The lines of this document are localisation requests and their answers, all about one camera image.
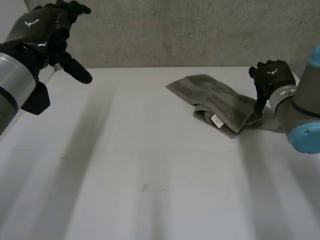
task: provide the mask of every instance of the metal cylinder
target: metal cylinder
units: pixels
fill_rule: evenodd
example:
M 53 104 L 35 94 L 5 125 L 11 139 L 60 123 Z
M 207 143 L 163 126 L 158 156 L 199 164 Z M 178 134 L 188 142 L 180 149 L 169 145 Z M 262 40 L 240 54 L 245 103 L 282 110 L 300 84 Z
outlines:
M 34 77 L 22 63 L 5 53 L 0 53 L 0 88 L 14 98 L 18 109 L 35 87 Z
M 35 87 L 31 72 L 15 58 L 0 52 L 0 135 Z
M 315 49 L 304 69 L 293 97 L 298 111 L 320 117 L 320 45 Z

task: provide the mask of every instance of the gray robot arm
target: gray robot arm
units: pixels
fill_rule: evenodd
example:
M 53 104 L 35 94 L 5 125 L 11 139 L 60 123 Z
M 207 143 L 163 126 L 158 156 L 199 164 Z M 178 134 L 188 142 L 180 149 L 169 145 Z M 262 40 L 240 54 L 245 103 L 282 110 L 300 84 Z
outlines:
M 320 45 L 304 69 L 299 85 L 275 90 L 269 102 L 288 141 L 301 153 L 320 153 Z
M 0 134 L 34 91 L 36 83 L 22 63 L 0 53 Z
M 19 109 L 39 115 L 50 105 L 46 86 L 39 81 L 41 69 L 59 63 L 81 83 L 90 73 L 66 52 L 72 24 L 91 10 L 76 1 L 57 0 L 21 16 L 6 42 L 0 44 L 0 135 Z

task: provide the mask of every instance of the white table surface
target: white table surface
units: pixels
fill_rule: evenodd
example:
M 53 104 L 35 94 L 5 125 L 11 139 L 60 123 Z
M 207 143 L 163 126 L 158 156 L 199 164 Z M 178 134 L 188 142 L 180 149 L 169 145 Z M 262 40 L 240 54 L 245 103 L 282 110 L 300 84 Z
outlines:
M 0 240 L 320 239 L 318 155 L 284 134 L 229 139 L 165 88 L 208 74 L 255 97 L 248 67 L 59 71 L 51 106 L 0 143 Z

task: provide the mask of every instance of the glove logo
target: glove logo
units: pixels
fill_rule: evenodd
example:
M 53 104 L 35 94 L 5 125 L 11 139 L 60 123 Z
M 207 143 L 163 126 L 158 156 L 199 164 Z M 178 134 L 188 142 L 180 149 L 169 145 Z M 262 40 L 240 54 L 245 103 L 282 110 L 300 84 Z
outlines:
M 30 26 L 31 25 L 33 25 L 33 24 L 36 24 L 37 22 L 39 22 L 40 20 L 39 19 L 37 19 L 37 20 L 35 20 L 35 21 L 33 21 L 33 22 L 24 22 L 25 23 L 25 25 L 27 25 L 29 28 L 30 28 Z
M 276 69 L 276 70 L 274 70 L 274 71 L 267 71 L 266 73 L 267 74 L 272 74 L 272 75 L 275 75 L 275 73 L 278 71 L 278 68 Z

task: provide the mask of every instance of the gray wall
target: gray wall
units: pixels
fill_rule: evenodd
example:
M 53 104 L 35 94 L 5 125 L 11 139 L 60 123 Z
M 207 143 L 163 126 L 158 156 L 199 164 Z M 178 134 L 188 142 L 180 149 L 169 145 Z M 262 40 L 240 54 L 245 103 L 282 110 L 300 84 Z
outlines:
M 50 0 L 26 0 L 29 9 Z M 320 40 L 319 0 L 79 0 L 69 52 L 87 68 L 249 66 L 300 75 Z

